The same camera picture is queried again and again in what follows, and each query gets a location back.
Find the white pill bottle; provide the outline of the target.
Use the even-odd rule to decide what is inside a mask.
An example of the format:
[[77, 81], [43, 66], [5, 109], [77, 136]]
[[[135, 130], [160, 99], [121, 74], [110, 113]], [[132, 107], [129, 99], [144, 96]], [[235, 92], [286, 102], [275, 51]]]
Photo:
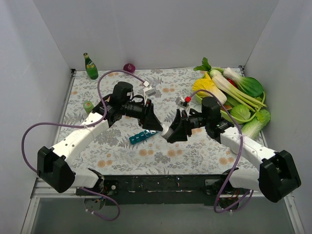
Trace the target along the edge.
[[165, 125], [165, 124], [161, 124], [161, 126], [162, 126], [162, 132], [160, 133], [160, 135], [165, 139], [165, 140], [167, 140], [170, 136], [171, 136], [171, 134], [173, 133], [173, 130], [170, 128], [170, 127], [168, 127], [167, 125]]

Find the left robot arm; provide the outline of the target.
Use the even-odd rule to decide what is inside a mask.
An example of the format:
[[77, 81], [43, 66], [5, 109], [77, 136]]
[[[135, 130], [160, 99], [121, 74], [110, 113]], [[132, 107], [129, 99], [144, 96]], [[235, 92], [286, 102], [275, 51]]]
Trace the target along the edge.
[[72, 169], [77, 156], [100, 134], [123, 116], [136, 118], [145, 130], [162, 131], [149, 99], [156, 89], [144, 83], [143, 95], [134, 95], [130, 83], [120, 81], [113, 92], [95, 106], [80, 127], [51, 148], [38, 151], [37, 175], [58, 193], [71, 187], [85, 187], [93, 195], [104, 189], [104, 175], [94, 169]]

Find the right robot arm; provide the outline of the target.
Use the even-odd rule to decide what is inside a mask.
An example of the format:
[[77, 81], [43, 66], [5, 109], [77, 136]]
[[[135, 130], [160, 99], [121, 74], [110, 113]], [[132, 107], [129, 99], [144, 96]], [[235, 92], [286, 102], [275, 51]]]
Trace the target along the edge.
[[213, 97], [205, 97], [201, 102], [201, 112], [190, 110], [186, 101], [178, 98], [176, 103], [184, 110], [177, 110], [171, 126], [163, 125], [161, 136], [168, 143], [187, 141], [192, 130], [204, 127], [208, 136], [236, 151], [247, 159], [255, 172], [235, 168], [223, 173], [220, 187], [227, 194], [237, 189], [261, 192], [271, 202], [283, 197], [301, 186], [292, 155], [283, 150], [277, 152], [264, 147], [244, 136], [238, 128], [222, 118], [220, 106]]

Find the teal pill organizer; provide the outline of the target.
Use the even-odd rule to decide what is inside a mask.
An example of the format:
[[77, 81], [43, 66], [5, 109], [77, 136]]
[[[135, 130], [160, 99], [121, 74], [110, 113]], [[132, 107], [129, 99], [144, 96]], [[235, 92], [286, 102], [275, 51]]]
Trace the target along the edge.
[[152, 137], [153, 135], [157, 133], [158, 131], [155, 131], [155, 130], [144, 130], [134, 136], [129, 137], [129, 142], [131, 145], [135, 145], [137, 143], [145, 141], [146, 139]]

